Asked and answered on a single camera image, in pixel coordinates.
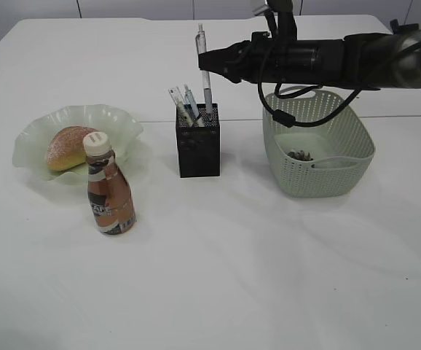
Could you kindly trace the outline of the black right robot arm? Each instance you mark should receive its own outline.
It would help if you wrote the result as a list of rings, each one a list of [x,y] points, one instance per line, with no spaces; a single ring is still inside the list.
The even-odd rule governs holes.
[[[277,41],[260,31],[249,40],[199,54],[198,65],[233,83],[420,89],[421,29]]]

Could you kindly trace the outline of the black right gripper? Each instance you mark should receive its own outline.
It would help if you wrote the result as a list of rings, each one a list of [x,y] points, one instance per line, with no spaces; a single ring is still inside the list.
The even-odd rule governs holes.
[[[260,74],[266,83],[296,84],[296,72],[282,67],[288,57],[286,45],[296,41],[274,39],[263,31],[253,32],[250,40],[200,53],[198,66],[235,84],[242,81],[256,84]]]

